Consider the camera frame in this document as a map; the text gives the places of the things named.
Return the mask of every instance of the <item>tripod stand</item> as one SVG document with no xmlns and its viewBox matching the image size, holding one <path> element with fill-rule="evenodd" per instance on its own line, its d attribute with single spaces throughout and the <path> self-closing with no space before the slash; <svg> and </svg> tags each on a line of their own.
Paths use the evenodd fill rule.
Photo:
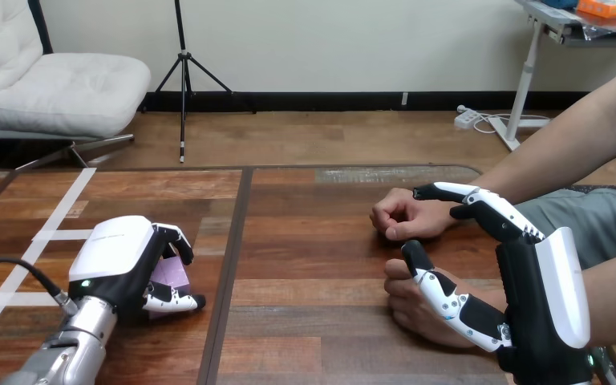
<svg viewBox="0 0 616 385">
<path fill-rule="evenodd" d="M 230 90 L 223 82 L 221 82 L 216 76 L 214 76 L 209 70 L 204 68 L 199 62 L 193 58 L 193 55 L 190 54 L 185 49 L 185 37 L 183 36 L 183 19 L 180 16 L 180 0 L 174 0 L 176 6 L 176 22 L 178 24 L 178 38 L 180 40 L 180 53 L 178 54 L 178 59 L 173 64 L 171 69 L 168 71 L 168 74 L 164 77 L 164 80 L 161 81 L 159 87 L 155 91 L 154 97 L 160 93 L 161 88 L 164 86 L 166 81 L 171 74 L 176 70 L 178 64 L 181 67 L 180 73 L 180 162 L 185 162 L 185 116 L 187 112 L 185 110 L 185 96 L 188 96 L 188 101 L 193 97 L 193 88 L 190 85 L 190 69 L 188 68 L 188 62 L 192 62 L 194 65 L 198 66 L 209 78 L 213 79 L 219 86 L 223 87 L 223 89 L 228 93 L 228 95 L 238 99 L 240 103 L 244 106 L 245 110 L 251 111 L 253 114 L 256 113 L 256 110 L 251 108 L 242 98 L 239 97 L 238 94 L 234 93 Z"/>
</svg>

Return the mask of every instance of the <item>white tape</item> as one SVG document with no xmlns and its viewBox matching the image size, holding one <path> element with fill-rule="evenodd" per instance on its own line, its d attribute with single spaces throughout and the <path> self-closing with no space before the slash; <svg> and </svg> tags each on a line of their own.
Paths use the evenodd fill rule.
<svg viewBox="0 0 616 385">
<path fill-rule="evenodd" d="M 75 182 L 67 190 L 67 193 L 60 203 L 58 203 L 58 207 L 53 210 L 51 216 L 48 217 L 46 223 L 43 224 L 41 231 L 39 231 L 42 234 L 41 237 L 32 241 L 30 247 L 27 248 L 27 251 L 22 255 L 24 261 L 33 265 L 36 260 L 39 259 L 41 252 L 46 248 L 48 241 L 51 240 L 54 231 L 57 230 L 58 226 L 63 222 L 67 212 L 70 211 L 72 205 L 76 202 L 77 198 L 79 198 L 79 194 L 81 194 L 83 188 L 86 187 L 86 184 L 91 180 L 94 173 L 95 168 L 85 168 L 81 171 L 79 176 L 77 176 Z M 25 268 L 15 266 L 8 278 L 6 278 L 6 281 L 3 282 L 0 287 L 0 314 L 6 307 L 4 304 L 10 303 L 10 301 L 15 298 L 15 291 L 26 276 L 27 270 Z"/>
<path fill-rule="evenodd" d="M 78 241 L 88 239 L 93 230 L 55 230 L 55 231 L 39 231 L 32 241 L 40 241 L 48 239 L 51 241 Z"/>
<path fill-rule="evenodd" d="M 0 306 L 57 306 L 46 292 L 0 293 Z"/>
</svg>

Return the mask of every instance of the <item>robotic finger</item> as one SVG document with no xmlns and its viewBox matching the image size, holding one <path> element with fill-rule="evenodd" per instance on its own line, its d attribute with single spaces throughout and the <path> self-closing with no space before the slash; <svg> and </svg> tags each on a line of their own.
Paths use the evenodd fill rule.
<svg viewBox="0 0 616 385">
<path fill-rule="evenodd" d="M 195 254 L 192 252 L 193 247 L 178 226 L 153 223 L 152 227 L 164 239 L 164 242 L 167 243 L 164 248 L 165 258 L 175 257 L 176 253 L 173 251 L 173 248 L 176 248 L 183 265 L 193 263 L 193 259 L 195 258 Z"/>
<path fill-rule="evenodd" d="M 436 182 L 415 187 L 413 193 L 418 201 L 437 199 L 463 203 L 450 209 L 450 215 L 460 220 L 476 219 L 480 227 L 500 242 L 516 239 L 524 233 L 544 239 L 544 234 L 506 199 L 484 188 Z"/>
<path fill-rule="evenodd" d="M 406 242 L 402 251 L 419 290 L 452 329 L 486 351 L 511 346 L 502 312 L 471 294 L 458 294 L 455 282 L 435 271 L 419 241 Z"/>
<path fill-rule="evenodd" d="M 143 309 L 158 313 L 176 313 L 201 309 L 206 305 L 204 295 L 181 295 L 178 290 L 159 282 L 149 282 L 145 290 Z"/>
</svg>

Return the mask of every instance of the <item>wooden table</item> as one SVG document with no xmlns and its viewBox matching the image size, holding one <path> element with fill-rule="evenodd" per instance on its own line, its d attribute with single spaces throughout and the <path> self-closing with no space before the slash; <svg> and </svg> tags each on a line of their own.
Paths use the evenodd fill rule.
<svg viewBox="0 0 616 385">
<path fill-rule="evenodd" d="M 188 275 L 207 307 L 116 327 L 98 384 L 508 383 L 490 355 L 434 346 L 393 323 L 383 265 L 399 245 L 367 217 L 391 187 L 476 176 L 458 166 L 10 175 L 0 181 L 0 255 L 35 257 L 62 286 L 101 221 L 139 214 L 184 230 L 196 255 Z M 428 251 L 459 277 L 498 287 L 495 244 L 465 225 Z M 1 292 L 13 271 L 0 265 Z M 18 283 L 0 301 L 0 378 L 60 320 L 37 282 Z"/>
</svg>

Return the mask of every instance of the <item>gray shorts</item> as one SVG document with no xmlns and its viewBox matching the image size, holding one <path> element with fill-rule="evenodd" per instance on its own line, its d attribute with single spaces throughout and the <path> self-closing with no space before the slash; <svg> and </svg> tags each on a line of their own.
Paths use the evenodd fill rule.
<svg viewBox="0 0 616 385">
<path fill-rule="evenodd" d="M 570 227 L 583 269 L 616 257 L 616 190 L 559 190 L 517 208 L 546 235 Z"/>
</svg>

